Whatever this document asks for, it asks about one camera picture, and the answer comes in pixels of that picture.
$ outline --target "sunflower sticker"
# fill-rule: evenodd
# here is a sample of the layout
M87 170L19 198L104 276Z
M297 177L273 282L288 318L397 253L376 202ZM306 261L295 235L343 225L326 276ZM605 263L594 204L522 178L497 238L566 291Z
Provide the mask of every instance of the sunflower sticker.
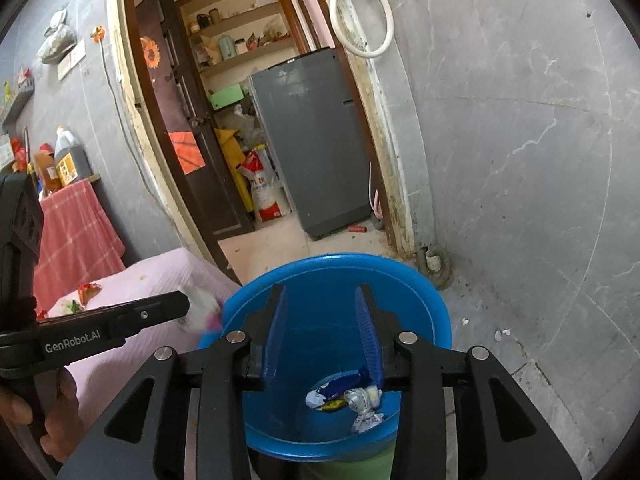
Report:
M145 53L146 65L149 68L158 68L160 64L160 49L158 44L147 36L140 38L142 51Z

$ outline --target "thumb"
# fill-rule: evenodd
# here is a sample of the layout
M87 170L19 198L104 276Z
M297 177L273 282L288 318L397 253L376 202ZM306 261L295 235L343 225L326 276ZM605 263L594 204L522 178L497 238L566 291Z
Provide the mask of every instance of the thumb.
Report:
M15 424L31 424L33 420L30 406L2 386L0 386L0 416Z

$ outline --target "red and white sack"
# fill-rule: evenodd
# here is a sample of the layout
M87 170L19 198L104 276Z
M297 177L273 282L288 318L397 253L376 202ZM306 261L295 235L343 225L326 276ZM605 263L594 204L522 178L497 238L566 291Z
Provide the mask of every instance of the red and white sack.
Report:
M256 216L262 222L282 216L278 207L276 192L267 182L264 167L254 151L249 152L238 168L251 182L251 198L254 200Z

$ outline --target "human hand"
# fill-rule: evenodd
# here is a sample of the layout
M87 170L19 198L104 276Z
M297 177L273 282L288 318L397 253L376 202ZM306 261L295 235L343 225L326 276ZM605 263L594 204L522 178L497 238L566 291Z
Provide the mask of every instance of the human hand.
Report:
M42 450L64 463L84 436L84 424L78 414L78 388L66 368L58 372L60 396L44 421L47 434L40 439ZM27 425L33 420L33 412L25 400L0 386L0 416L14 424Z

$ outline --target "tile floor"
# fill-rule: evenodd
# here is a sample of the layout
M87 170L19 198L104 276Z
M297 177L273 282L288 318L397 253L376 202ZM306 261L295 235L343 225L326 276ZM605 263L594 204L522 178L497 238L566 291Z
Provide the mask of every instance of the tile floor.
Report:
M319 254L367 253L394 257L384 231L374 229L368 220L358 225L366 226L367 232L350 233L345 229L315 242L302 230L298 217L290 214L263 224L253 233L222 240L220 247L243 284L268 270Z

